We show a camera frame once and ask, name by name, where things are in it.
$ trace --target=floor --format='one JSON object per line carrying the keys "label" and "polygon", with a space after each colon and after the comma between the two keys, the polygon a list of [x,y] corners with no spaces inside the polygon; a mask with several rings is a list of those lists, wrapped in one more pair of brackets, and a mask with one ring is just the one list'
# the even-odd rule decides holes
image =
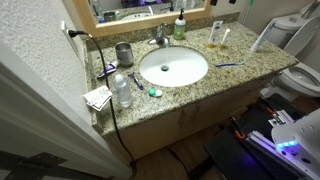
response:
{"label": "floor", "polygon": [[[292,104],[305,113],[310,113],[320,108],[320,101],[312,98],[298,97]],[[134,180],[187,180],[188,176],[183,165],[175,159],[169,149],[174,151],[190,172],[193,168],[204,161],[208,155],[203,145],[217,134],[219,124],[205,129],[195,135],[182,139],[174,144],[153,152],[137,163],[138,173]],[[212,167],[200,180],[223,180],[223,176],[216,167]]]}

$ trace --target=toilet tank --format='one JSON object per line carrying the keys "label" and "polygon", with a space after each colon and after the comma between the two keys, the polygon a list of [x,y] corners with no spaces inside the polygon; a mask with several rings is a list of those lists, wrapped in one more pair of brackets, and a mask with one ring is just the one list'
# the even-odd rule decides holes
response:
{"label": "toilet tank", "polygon": [[266,39],[283,49],[293,35],[306,23],[307,20],[300,16],[301,14],[293,14],[274,18],[273,20],[276,20],[277,23],[266,35]]}

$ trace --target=plastic bottle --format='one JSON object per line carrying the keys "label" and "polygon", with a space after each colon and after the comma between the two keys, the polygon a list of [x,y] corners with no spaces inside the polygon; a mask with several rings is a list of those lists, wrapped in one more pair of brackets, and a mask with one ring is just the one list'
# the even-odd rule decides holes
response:
{"label": "plastic bottle", "polygon": [[92,9],[94,11],[94,15],[98,18],[98,20],[103,18],[101,4],[100,4],[99,0],[90,0],[90,4],[91,4]]}
{"label": "plastic bottle", "polygon": [[129,82],[122,75],[117,74],[114,81],[118,101],[124,108],[132,105],[132,94]]}
{"label": "plastic bottle", "polygon": [[183,9],[180,11],[179,18],[176,19],[173,31],[173,38],[176,40],[184,39],[184,30],[186,26],[186,20],[183,19]]}

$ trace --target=sink drain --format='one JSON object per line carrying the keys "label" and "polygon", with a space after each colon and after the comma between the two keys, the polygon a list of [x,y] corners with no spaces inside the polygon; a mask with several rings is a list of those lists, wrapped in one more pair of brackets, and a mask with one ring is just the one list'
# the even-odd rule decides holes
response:
{"label": "sink drain", "polygon": [[164,66],[161,66],[161,70],[162,71],[168,71],[169,70],[169,67],[164,65]]}

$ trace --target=mirror frame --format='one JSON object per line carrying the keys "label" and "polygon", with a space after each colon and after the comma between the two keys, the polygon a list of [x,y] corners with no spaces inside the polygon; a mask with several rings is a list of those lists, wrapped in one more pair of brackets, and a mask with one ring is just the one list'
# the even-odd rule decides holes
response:
{"label": "mirror frame", "polygon": [[[184,13],[184,18],[190,21],[209,17],[211,5],[209,0],[204,1],[205,2],[203,8],[186,10],[186,12]],[[72,0],[72,3],[82,22],[84,30],[94,37],[102,37],[141,29],[148,29],[157,27],[163,22],[173,24],[180,14],[179,12],[173,12],[139,19],[96,24],[93,14],[90,10],[88,0]]]}

